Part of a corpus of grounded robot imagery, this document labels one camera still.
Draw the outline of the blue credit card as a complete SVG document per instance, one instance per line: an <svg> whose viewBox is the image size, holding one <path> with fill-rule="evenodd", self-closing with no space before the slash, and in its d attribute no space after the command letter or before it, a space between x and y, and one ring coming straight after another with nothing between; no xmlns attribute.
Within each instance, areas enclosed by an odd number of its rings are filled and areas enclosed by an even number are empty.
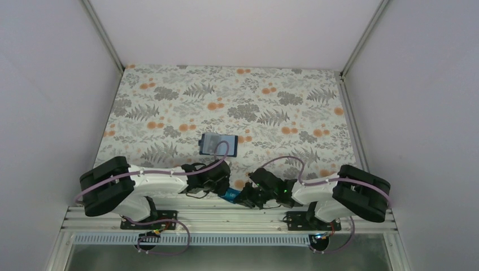
<svg viewBox="0 0 479 271"><path fill-rule="evenodd" d="M241 193L241 190L228 188L226 192L224 193L224 195L220 196L220 198L232 204L236 204L236 197L238 197L240 193Z"/></svg>

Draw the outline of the blue card holder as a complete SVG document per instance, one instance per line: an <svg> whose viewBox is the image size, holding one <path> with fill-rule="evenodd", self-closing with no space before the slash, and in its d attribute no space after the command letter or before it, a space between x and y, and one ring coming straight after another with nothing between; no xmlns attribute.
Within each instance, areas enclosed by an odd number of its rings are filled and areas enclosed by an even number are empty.
<svg viewBox="0 0 479 271"><path fill-rule="evenodd" d="M198 141L198 146L199 146L199 154L200 155L210 155L210 154L205 154L202 152L203 148L203 140L205 134L216 134L221 137L221 141L219 142L217 148L216 148L216 153L212 155L218 155L218 156L224 156L226 155L227 157L236 157L238 153L238 143L239 143L239 136L237 135L227 135L227 134L217 134L217 133L203 133L200 140Z"/></svg>

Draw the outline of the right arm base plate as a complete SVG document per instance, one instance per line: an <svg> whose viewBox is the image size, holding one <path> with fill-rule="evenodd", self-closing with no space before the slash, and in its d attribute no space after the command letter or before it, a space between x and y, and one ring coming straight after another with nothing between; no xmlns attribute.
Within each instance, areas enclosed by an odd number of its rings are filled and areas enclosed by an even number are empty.
<svg viewBox="0 0 479 271"><path fill-rule="evenodd" d="M289 211L283 217L289 231L339 231L342 229L340 220L323 222L306 211Z"/></svg>

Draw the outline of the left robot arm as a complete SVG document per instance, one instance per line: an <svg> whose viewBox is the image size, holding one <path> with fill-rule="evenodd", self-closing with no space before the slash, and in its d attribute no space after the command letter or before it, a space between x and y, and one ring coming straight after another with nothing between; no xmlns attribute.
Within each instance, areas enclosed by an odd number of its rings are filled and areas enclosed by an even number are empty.
<svg viewBox="0 0 479 271"><path fill-rule="evenodd" d="M158 169L129 164L124 156L116 156L81 175L81 193L75 200L88 217L115 213L148 229L157 221L155 198L200 192L224 195L229 177L230 167L223 159L209 165Z"/></svg>

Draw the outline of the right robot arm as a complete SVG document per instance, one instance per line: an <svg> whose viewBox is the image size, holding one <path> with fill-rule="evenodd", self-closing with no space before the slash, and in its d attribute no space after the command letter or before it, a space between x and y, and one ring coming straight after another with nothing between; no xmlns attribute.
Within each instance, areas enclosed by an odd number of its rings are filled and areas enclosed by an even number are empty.
<svg viewBox="0 0 479 271"><path fill-rule="evenodd" d="M352 215L384 222L390 203L391 184L352 165L342 165L338 173L308 182L282 180L264 168L249 177L251 182L232 196L233 203L260 209L271 200L286 208L307 206L306 223L313 230Z"/></svg>

